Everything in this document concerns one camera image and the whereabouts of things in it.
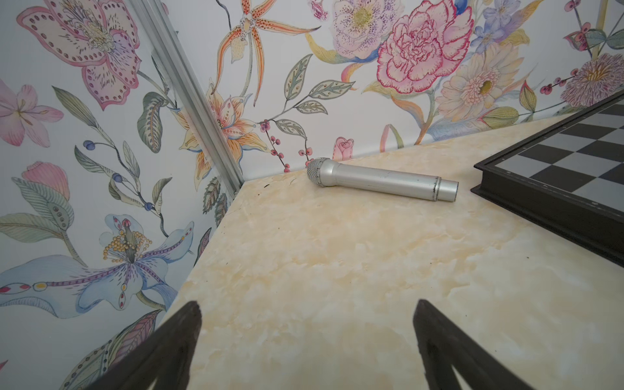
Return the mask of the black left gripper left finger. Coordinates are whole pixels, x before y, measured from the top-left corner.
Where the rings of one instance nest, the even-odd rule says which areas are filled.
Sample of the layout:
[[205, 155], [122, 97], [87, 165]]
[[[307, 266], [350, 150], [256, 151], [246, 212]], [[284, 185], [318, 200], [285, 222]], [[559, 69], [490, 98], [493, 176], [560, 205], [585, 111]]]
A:
[[95, 381], [91, 389], [186, 389], [202, 329], [197, 302], [187, 302], [164, 325]]

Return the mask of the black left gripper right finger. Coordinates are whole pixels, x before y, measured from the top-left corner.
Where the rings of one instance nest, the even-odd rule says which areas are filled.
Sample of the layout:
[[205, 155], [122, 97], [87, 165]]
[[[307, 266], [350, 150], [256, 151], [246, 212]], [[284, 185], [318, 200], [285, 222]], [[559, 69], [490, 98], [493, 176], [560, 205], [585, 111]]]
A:
[[531, 388], [429, 301], [418, 301], [413, 325], [430, 389], [460, 389], [458, 375], [473, 389]]

